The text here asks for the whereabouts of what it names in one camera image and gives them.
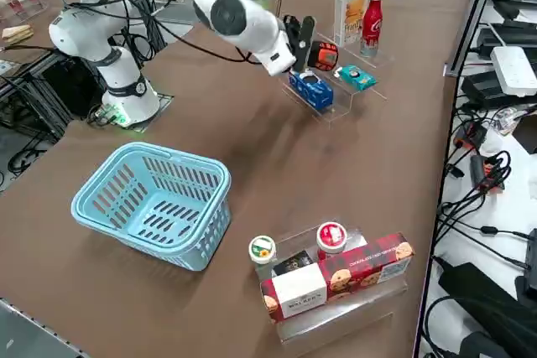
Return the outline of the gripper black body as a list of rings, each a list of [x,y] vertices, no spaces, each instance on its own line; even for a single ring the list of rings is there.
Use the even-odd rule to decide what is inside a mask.
[[[283,24],[285,33],[289,41],[289,49],[292,55],[297,59],[297,49],[300,39],[300,22],[295,16],[284,16]]]

